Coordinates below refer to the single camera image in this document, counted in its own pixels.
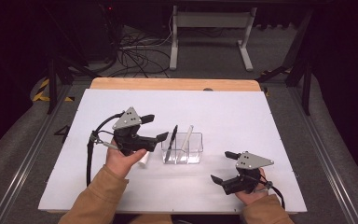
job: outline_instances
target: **white paper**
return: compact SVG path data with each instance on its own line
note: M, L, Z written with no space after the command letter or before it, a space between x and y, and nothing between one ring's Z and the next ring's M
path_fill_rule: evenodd
M163 164L156 147L146 167L134 165L118 212L223 213L243 208L234 195L226 195L211 175L235 177L235 161L225 151L249 151L274 160L265 167L267 179L281 191L286 211L305 212L306 205L287 158L264 93L254 91L112 91L86 90L62 152L39 204L40 210L67 211L86 187L87 143L90 133L104 120L133 106L139 116L154 114L138 134L153 136L178 125L185 133L194 125L202 133L200 164ZM103 130L112 131L115 120ZM101 133L104 141L112 136ZM96 145L91 176L104 164L106 147Z

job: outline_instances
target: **black cable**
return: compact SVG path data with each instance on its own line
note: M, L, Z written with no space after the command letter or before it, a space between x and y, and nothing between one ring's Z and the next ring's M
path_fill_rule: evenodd
M261 175L261 177L263 177L263 179L264 179L266 182L261 181L261 180L259 180L259 182L262 183L264 186L267 186L268 189L269 189L269 188L272 188L272 189L275 191L275 193L278 194L278 196L281 198L282 208L284 209L285 204L284 204L284 199L283 199L283 195L281 194L281 192L280 192L277 188L275 188L274 186L272 186L272 182L267 181L267 179L266 179L263 175Z
M133 62L135 62L135 63L138 65L138 67L139 67L139 68L141 69L141 71L144 73L145 77L149 77L149 76L146 74L146 72L144 71L144 69L142 68L142 66L141 66L140 64L138 64L138 63L132 58L132 56L130 56L130 54L129 54L129 57L132 59Z
M127 73L117 73L111 77L119 77L119 76L126 76L126 75L131 75L131 74L135 74L133 77L136 77L139 74L139 71L133 71L133 72L127 72Z
M139 44L140 42L143 42L143 41L145 41L145 40L149 41L149 40L147 39L148 37L153 37L153 36L152 36L152 35L145 35L145 36L143 36L142 38L137 37L137 38L133 39L132 41L128 41L128 42L122 44L122 47L124 47L124 48L125 48L125 47L131 47L131 46L137 45L137 44ZM162 39L162 38L156 39L156 40L154 40L154 42L151 42L151 43L149 43L148 45L158 45L158 44L162 44L162 43L164 43L164 42L166 41L167 38L164 38L164 39Z
M86 184L87 186L91 183L91 164L92 164L92 154L94 152L94 143L99 139L98 133L104 132L100 131L101 128L110 120L120 118L123 113L115 114L114 116L110 117L109 119L106 119L104 122L98 126L98 128L95 131L91 132L91 136L89 137L89 142L87 143L87 167L86 167Z
M158 74L158 73L164 73L166 77L168 77L168 75L166 74L165 71L167 71L170 67L167 65L165 68L163 68L159 63L156 63L150 59L147 58L147 56L145 55L142 55L139 53L139 51L144 51L145 54L148 52L148 51L153 51L153 52L158 52L162 55L164 55L165 57L167 57L167 59L170 59L170 56L160 50L157 50L157 49L139 49L139 48L136 48L136 51L134 50L131 50L131 49L122 49L121 50L121 59L119 59L120 63L125 66L125 68L122 68L122 69L119 69L117 70L116 72L114 73L111 73L110 75L108 75L109 77L116 77L118 75L127 75L127 74L134 74L134 72L132 71L128 71L129 68L135 68L135 67L139 67L139 68L142 68L140 71L136 72L136 73L139 73L143 70L143 73L144 74ZM131 58L132 60L134 60L134 62L136 63L136 65L134 66L128 66L128 64L124 64L123 61L124 59L127 59L125 56L128 56L129 58ZM148 63L152 63L152 64L155 64L156 66L158 66L160 68L160 70L158 71L147 71L145 70L145 67L148 65Z
M110 133L110 132L108 132L108 131L99 131L98 133L109 133L109 134L112 134L112 135L113 135L113 133Z
M93 73L101 73L101 72L104 72L104 71L106 71L106 70L108 70L109 68L111 68L113 65L115 64L115 61L114 60L111 60L111 62L110 63L108 63L107 65L105 65L104 67L101 67L101 68L97 68L97 69L89 69L91 72L93 72ZM76 71L72 71L72 70L70 70L71 72L72 72L72 74L73 75L75 75L75 76L77 76L77 77L81 77L81 76L85 76L85 74L84 73L82 73L82 72L76 72Z
M206 35L206 36L211 37L211 38L217 38L217 37L222 35L224 30L225 29L223 29L223 28L218 29L216 31L210 31L210 30L208 30L206 28L181 28L180 32L178 33L178 37L180 35L182 35L183 33L185 33L185 32L196 32L196 33L200 33L200 34Z
M128 34L124 35L123 38L121 38L120 43L122 43L123 41L126 41L125 45L121 44L123 47L133 46L135 43L138 43L138 42L147 38L147 36L145 34L144 34L145 36L143 36L141 38L140 37L141 34L142 34L141 32L128 33Z

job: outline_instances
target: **wooden table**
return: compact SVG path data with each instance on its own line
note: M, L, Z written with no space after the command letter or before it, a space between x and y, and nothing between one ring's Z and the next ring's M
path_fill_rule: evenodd
M160 91L261 91L257 81L239 79L97 77L90 89Z

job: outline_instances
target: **sleeve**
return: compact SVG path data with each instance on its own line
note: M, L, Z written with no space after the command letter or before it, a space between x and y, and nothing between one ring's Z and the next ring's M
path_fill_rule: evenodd
M248 224L289 224L294 223L281 207L277 196L271 194L245 206L242 214Z
M128 182L104 165L59 224L110 223Z

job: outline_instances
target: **clear plastic container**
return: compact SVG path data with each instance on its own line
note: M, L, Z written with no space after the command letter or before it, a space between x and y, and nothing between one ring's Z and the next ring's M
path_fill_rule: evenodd
M177 133L170 148L172 133L161 142L162 162L164 164L197 164L200 163L203 145L202 133L192 133L184 144L186 133Z

